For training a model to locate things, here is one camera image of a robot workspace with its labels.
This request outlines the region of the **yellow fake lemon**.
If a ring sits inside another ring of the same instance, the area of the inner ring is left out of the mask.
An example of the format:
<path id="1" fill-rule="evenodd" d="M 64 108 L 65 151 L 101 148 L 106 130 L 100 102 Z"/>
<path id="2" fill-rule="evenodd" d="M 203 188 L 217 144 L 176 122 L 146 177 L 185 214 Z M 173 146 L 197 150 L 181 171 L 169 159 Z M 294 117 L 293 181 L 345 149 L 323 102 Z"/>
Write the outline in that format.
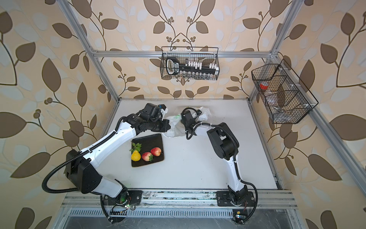
<path id="1" fill-rule="evenodd" d="M 137 162 L 137 161 L 141 160 L 141 154 L 139 153 L 139 151 L 135 150 L 132 153 L 131 160 L 134 161 L 134 162 Z"/>

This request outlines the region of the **red fake apple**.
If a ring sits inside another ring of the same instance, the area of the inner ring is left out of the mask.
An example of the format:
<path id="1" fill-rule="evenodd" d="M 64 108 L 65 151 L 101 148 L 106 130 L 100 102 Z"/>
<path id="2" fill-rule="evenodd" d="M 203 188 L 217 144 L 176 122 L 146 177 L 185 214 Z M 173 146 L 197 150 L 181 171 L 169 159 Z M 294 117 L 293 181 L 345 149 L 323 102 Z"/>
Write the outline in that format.
<path id="1" fill-rule="evenodd" d="M 162 150 L 159 147 L 155 147 L 155 148 L 151 149 L 150 152 L 154 156 L 160 156 L 162 153 Z"/>

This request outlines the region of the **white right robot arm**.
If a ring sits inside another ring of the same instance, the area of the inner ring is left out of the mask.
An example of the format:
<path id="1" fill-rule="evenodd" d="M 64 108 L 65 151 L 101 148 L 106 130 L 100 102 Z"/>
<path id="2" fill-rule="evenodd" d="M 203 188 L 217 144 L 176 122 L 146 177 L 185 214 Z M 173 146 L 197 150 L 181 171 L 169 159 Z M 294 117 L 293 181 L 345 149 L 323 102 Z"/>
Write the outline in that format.
<path id="1" fill-rule="evenodd" d="M 185 108 L 181 113 L 181 123 L 185 127 L 186 139 L 195 135 L 207 134 L 214 152 L 220 159 L 227 162 L 228 168 L 228 198 L 234 205 L 241 205 L 248 194 L 247 185 L 242 182 L 236 156 L 238 154 L 239 142 L 226 123 L 213 125 L 198 121 L 201 110 Z"/>

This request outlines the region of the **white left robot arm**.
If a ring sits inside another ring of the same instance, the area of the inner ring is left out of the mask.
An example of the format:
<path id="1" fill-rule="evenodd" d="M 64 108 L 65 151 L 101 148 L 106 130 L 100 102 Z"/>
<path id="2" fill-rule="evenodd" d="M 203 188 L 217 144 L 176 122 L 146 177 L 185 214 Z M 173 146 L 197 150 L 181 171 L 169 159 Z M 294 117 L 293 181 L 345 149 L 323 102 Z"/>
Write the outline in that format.
<path id="1" fill-rule="evenodd" d="M 96 143 L 80 152 L 70 151 L 66 159 L 76 159 L 65 166 L 67 179 L 83 194 L 97 193 L 115 198 L 125 192 L 127 188 L 121 182 L 103 177 L 96 169 L 122 144 L 141 132 L 167 132 L 170 125 L 167 119 L 163 119 L 166 112 L 165 105 L 147 103 L 136 114 L 121 117 L 116 127 Z"/>

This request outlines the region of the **white plastic bag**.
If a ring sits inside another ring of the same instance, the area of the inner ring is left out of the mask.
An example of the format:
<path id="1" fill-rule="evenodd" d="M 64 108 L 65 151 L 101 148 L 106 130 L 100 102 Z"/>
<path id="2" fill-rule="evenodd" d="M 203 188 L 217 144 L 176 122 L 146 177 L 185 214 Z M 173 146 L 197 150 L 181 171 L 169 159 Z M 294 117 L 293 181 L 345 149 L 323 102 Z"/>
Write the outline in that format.
<path id="1" fill-rule="evenodd" d="M 196 110 L 200 110 L 200 116 L 196 119 L 196 121 L 198 122 L 196 126 L 198 126 L 201 123 L 207 122 L 209 117 L 212 115 L 211 111 L 209 108 L 207 107 L 186 107 L 186 108 L 194 108 Z M 172 115 L 172 116 L 168 116 L 166 119 L 169 120 L 169 124 L 171 126 L 171 129 L 168 130 L 167 132 L 163 133 L 163 135 L 165 137 L 168 138 L 174 138 L 174 137 L 181 137 L 181 136 L 186 136 L 186 137 L 190 137 L 191 135 L 200 135 L 201 133 L 201 129 L 197 128 L 196 130 L 193 129 L 193 132 L 188 132 L 185 131 L 185 127 L 184 125 L 181 123 L 181 113 L 182 111 L 178 114 Z M 194 111 L 191 111 L 193 117 L 195 117 L 195 113 Z"/>

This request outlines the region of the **green fake leaves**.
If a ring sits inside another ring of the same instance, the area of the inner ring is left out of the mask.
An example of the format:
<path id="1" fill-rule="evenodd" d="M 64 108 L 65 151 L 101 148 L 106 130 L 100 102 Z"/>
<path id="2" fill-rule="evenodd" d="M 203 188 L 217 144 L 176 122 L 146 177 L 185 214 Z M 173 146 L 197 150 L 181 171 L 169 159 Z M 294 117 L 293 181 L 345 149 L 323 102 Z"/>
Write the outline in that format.
<path id="1" fill-rule="evenodd" d="M 135 151 L 140 152 L 142 148 L 142 144 L 141 143 L 134 143 L 132 142 L 132 148 L 130 149 L 130 151 L 133 153 Z"/>

